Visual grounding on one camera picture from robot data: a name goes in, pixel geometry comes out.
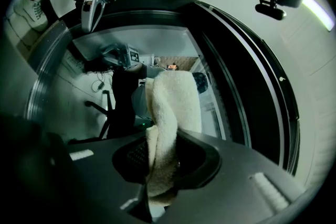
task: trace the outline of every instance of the washing machine door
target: washing machine door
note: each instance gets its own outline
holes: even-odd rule
[[[199,96],[204,133],[253,148],[295,174],[299,115],[280,62],[243,23],[196,0],[117,0],[90,34],[77,10],[66,14],[29,58],[39,78],[27,118],[45,122],[48,87],[67,48],[92,60],[116,41],[135,47],[144,63],[158,56],[205,73],[211,86]]]

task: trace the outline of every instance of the cloth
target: cloth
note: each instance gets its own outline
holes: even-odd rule
[[[137,74],[126,71],[115,71],[112,76],[112,91],[115,99],[115,109],[107,139],[132,134],[135,112],[131,96],[138,87]]]
[[[149,202],[167,206],[174,195],[173,177],[178,167],[177,129],[202,131],[201,108],[196,82],[187,71],[161,72],[145,84],[147,107],[154,126],[146,130],[150,173]]]
[[[146,77],[147,78],[155,78],[162,71],[166,71],[161,67],[146,67]],[[146,94],[145,94],[145,86],[139,86],[132,94],[132,104],[137,116],[143,118],[151,118],[151,115],[147,109],[146,103]]]

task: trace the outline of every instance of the floor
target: floor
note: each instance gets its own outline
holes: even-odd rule
[[[84,105],[92,101],[106,108],[107,98],[103,90],[111,91],[111,76],[105,75],[105,85],[98,91],[101,74],[84,74],[76,65],[69,51],[66,51],[51,87],[49,107],[46,115],[46,130],[59,134],[64,142],[70,139],[83,140],[97,137],[106,120],[104,114]],[[113,93],[110,94],[112,106],[115,106]]]

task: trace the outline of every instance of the office chair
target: office chair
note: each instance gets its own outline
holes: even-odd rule
[[[107,128],[109,127],[109,125],[110,125],[110,121],[112,120],[112,116],[113,116],[113,112],[114,112],[114,109],[112,108],[110,92],[107,91],[107,90],[103,90],[103,94],[106,94],[106,96],[107,96],[107,107],[108,107],[107,110],[102,108],[101,106],[98,106],[97,104],[95,104],[91,101],[85,101],[85,106],[87,106],[87,107],[92,106],[95,109],[97,109],[99,112],[106,115],[106,117],[107,117],[107,119],[106,119],[106,121],[103,125],[103,128],[101,129],[100,134],[99,134],[99,139],[100,140],[103,139],[104,134],[105,134]]]

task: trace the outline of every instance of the chair leg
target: chair leg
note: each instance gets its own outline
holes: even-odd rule
[[[113,110],[113,108],[112,108],[112,103],[111,103],[110,92],[104,90],[103,93],[106,94],[106,96],[107,96],[107,107],[108,107],[108,110],[111,112]]]
[[[107,110],[105,110],[104,108],[98,106],[97,104],[95,104],[95,103],[93,103],[91,101],[85,101],[85,106],[92,106],[95,109],[97,109],[98,111],[100,111],[101,113],[103,113],[104,115],[108,114]]]
[[[99,139],[103,139],[104,135],[105,135],[105,132],[107,130],[107,128],[109,127],[110,125],[110,122],[109,120],[107,119],[103,125],[103,128],[101,129],[101,132],[100,132],[100,135],[99,135]]]

